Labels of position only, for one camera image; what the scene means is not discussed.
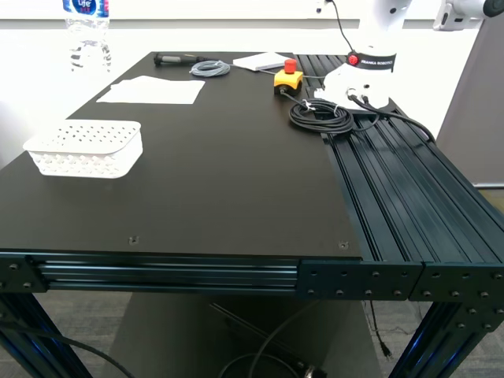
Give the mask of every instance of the water bottle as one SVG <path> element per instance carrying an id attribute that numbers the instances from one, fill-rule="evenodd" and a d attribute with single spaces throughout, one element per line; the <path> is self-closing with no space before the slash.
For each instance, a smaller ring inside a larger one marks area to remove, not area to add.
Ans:
<path id="1" fill-rule="evenodd" d="M 63 0 L 73 72 L 109 72 L 109 0 Z"/>

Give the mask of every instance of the gray pillar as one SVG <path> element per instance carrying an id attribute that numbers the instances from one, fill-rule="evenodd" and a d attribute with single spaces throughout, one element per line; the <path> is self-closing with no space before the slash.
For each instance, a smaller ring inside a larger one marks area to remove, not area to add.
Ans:
<path id="1" fill-rule="evenodd" d="M 441 151 L 470 181 L 502 187 L 503 36 L 504 17 L 482 25 L 437 139 Z"/>

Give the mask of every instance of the table leg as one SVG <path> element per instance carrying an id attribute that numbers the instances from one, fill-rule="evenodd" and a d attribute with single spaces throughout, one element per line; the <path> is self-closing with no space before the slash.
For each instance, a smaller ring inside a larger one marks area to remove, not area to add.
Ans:
<path id="1" fill-rule="evenodd" d="M 32 294 L 1 294 L 2 321 L 60 334 Z M 70 346 L 0 330 L 0 344 L 35 378 L 92 378 Z"/>
<path id="2" fill-rule="evenodd" d="M 389 378 L 447 378 L 502 322 L 494 306 L 433 303 Z"/>

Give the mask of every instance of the red light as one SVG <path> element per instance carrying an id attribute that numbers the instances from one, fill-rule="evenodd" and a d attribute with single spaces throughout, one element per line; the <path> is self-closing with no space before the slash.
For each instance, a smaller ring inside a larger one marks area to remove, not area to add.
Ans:
<path id="1" fill-rule="evenodd" d="M 357 55 L 350 55 L 348 57 L 348 63 L 350 63 L 350 65 L 357 65 L 359 63 L 359 58 Z"/>

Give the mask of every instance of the screwdriver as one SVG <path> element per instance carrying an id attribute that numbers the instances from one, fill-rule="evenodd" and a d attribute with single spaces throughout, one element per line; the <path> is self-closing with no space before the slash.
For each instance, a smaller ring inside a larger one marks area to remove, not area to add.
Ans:
<path id="1" fill-rule="evenodd" d="M 154 55 L 154 64 L 159 67 L 161 63 L 169 63 L 174 65 L 193 65 L 200 61 L 211 61 L 208 57 L 197 57 L 189 54 L 173 54 L 173 53 L 156 53 Z"/>

